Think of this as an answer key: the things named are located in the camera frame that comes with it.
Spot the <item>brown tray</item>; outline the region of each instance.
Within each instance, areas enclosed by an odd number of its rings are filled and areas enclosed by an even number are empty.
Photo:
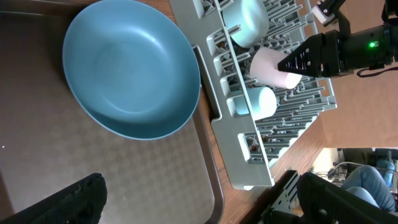
[[[63,77],[70,20],[0,17],[0,170],[13,212],[99,172],[108,188],[101,223],[219,222],[223,194],[200,107],[167,138],[113,134],[80,108]]]

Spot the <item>blue jeans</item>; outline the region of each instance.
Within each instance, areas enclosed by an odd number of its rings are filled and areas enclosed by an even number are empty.
[[[372,205],[394,212],[396,203],[379,171],[371,166],[356,168],[341,186]]]

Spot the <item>blue plate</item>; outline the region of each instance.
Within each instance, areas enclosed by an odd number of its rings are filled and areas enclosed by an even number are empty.
[[[62,56],[81,107],[124,137],[168,136],[198,104],[200,71],[191,45],[169,18],[143,3],[88,6],[70,24]]]

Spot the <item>gray dish rack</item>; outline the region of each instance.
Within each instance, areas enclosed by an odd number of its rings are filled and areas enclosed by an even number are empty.
[[[295,0],[264,1],[270,19],[268,34],[250,49],[231,40],[240,25],[227,29],[223,9],[232,0],[170,0],[177,25],[192,45],[200,51],[203,82],[210,103],[218,116],[211,122],[231,185],[249,190],[253,186],[272,186],[273,166],[320,112],[337,107],[331,81],[303,77],[292,90],[270,86],[277,96],[278,108],[270,118],[255,121],[247,89],[261,86],[249,77],[252,57],[261,47],[291,53],[307,37],[304,27],[317,28],[309,0],[298,5]],[[308,14],[300,16],[305,7]],[[328,89],[323,96],[321,91]],[[233,98],[243,96],[249,114],[238,115]]]

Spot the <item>wooden table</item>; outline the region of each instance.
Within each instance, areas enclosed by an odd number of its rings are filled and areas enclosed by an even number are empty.
[[[67,2],[68,4],[77,4],[85,7],[87,4],[93,3],[97,0],[54,0],[57,2]],[[171,20],[175,22],[169,0],[141,0],[142,2],[153,6],[159,11],[163,12]],[[8,8],[16,8],[17,11],[34,12],[40,14],[73,14],[76,7],[71,7],[70,11],[62,10],[57,7],[57,4],[48,4],[45,1],[31,1],[31,0],[6,0]],[[255,208],[256,199],[263,194],[265,187],[255,187],[251,191],[236,190],[234,189],[228,179],[223,158],[221,157],[220,150],[218,149],[215,135],[211,128],[211,117],[209,103],[207,102],[204,90],[200,96],[200,106],[202,113],[205,116],[206,127],[210,141],[213,147],[213,153],[218,169],[221,186],[224,193],[224,213],[220,223],[239,223],[242,218],[253,208]],[[296,141],[296,143],[278,160],[277,164],[271,168],[271,173],[274,180],[277,182],[286,170],[297,170],[302,174],[311,168],[314,160],[323,149],[325,142],[325,135],[323,133],[322,123],[320,119],[316,120]]]

